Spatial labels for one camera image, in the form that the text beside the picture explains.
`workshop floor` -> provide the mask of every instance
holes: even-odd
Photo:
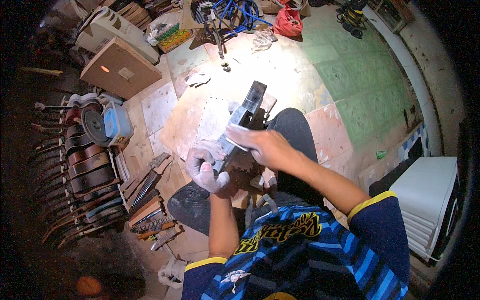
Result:
[[[226,42],[225,60],[218,57],[216,45],[196,41],[162,55],[157,67],[163,78],[124,104],[135,130],[123,150],[130,174],[162,152],[173,150],[182,156],[181,145],[169,149],[160,141],[178,103],[200,99],[205,115],[213,91],[227,101],[241,101],[257,80],[277,99],[270,118],[287,107],[301,110],[310,124],[319,163],[358,183],[359,173],[376,162],[375,151],[395,149],[421,123],[422,115],[405,73],[374,27],[369,25],[362,40],[355,39],[336,22],[335,9],[312,8],[311,17],[303,20],[301,42],[277,36],[271,48],[252,54],[253,35],[242,33]],[[230,64],[230,73],[221,70],[224,61]],[[211,80],[196,89],[188,87],[184,78],[195,72],[205,72]],[[194,118],[171,117],[178,122]],[[183,162],[177,161],[182,172],[176,184],[188,182]],[[344,216],[337,216],[345,223]],[[168,256],[150,253],[150,243],[140,242],[139,251],[148,252],[143,255],[146,264],[158,270]],[[186,260],[208,255],[208,238],[189,228],[169,244]]]

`plastic bag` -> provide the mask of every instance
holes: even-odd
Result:
[[[269,49],[272,45],[272,42],[275,42],[277,40],[277,38],[273,35],[273,31],[270,28],[256,30],[253,35],[255,37],[252,41],[252,53]]]
[[[299,36],[302,29],[303,22],[300,19],[300,12],[285,5],[276,16],[273,31],[283,36]]]

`left hand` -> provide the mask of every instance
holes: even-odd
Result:
[[[216,141],[201,140],[188,151],[185,171],[200,187],[217,193],[228,184],[230,177],[227,172],[216,177],[212,164],[216,160],[223,161],[226,156],[227,153]]]

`white appliance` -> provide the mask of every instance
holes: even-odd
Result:
[[[440,260],[459,215],[457,173],[456,157],[420,157],[390,187],[408,246],[429,265]]]
[[[119,36],[152,64],[159,62],[158,48],[147,35],[107,6],[96,9],[79,29],[76,44],[97,54],[115,36]]]

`wall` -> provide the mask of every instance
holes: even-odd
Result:
[[[464,111],[462,92],[453,65],[430,22],[410,2],[408,8],[415,21],[400,36],[414,55],[423,72],[432,101],[438,113],[446,156],[456,156],[459,123]]]

